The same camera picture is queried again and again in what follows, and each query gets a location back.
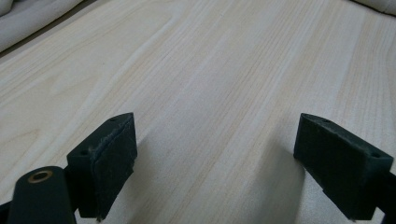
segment wood grain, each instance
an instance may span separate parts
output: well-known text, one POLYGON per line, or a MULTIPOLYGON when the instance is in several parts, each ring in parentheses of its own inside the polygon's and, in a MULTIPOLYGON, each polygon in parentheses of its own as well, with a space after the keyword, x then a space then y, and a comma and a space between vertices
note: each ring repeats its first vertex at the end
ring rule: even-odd
POLYGON ((396 156, 390 16, 341 0, 106 0, 81 13, 0 63, 0 203, 130 111, 139 154, 104 223, 349 223, 292 157, 302 112, 396 156))

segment black plastic bracket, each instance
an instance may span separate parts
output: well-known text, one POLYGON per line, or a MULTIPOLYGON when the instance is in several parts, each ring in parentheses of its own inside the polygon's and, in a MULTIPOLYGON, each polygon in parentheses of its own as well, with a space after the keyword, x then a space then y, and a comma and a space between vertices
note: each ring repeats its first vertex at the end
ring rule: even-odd
POLYGON ((48 166, 22 176, 15 185, 8 223, 76 223, 64 169, 48 166))
POLYGON ((395 223, 396 178, 387 153, 327 119, 302 114, 294 158, 347 218, 370 220, 379 207, 384 222, 395 223))

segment wooden table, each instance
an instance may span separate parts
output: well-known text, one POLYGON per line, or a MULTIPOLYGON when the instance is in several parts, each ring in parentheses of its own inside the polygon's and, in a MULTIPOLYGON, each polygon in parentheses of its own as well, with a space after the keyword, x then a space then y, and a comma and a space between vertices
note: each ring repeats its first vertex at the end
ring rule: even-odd
POLYGON ((0 60, 0 203, 130 111, 104 223, 349 223, 292 157, 302 112, 396 156, 396 20, 346 0, 99 0, 26 46, 0 60))

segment screw hole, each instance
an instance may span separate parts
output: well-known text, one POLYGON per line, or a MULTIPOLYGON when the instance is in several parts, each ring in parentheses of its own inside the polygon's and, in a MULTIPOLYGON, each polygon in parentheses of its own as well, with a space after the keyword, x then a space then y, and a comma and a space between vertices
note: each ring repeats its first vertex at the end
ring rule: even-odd
POLYGON ((31 184, 36 184, 36 183, 40 183, 40 182, 47 180, 51 176, 52 176, 52 171, 49 171, 49 170, 40 171, 40 172, 37 172, 37 173, 29 176, 29 179, 27 181, 31 184))
POLYGON ((373 152, 373 153, 372 153, 372 157, 375 157, 375 158, 380 158, 381 156, 380 156, 378 153, 376 153, 376 152, 373 152))

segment white fabric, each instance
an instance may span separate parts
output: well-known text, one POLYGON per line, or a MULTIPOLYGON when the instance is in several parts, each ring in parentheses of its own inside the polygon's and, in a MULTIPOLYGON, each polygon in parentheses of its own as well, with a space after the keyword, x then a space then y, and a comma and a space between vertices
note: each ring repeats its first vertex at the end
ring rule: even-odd
POLYGON ((380 12, 396 16, 396 0, 355 0, 380 12))
POLYGON ((82 0, 16 1, 8 14, 0 17, 0 51, 48 25, 82 0))
POLYGON ((8 13, 11 10, 13 0, 0 0, 0 16, 8 13))

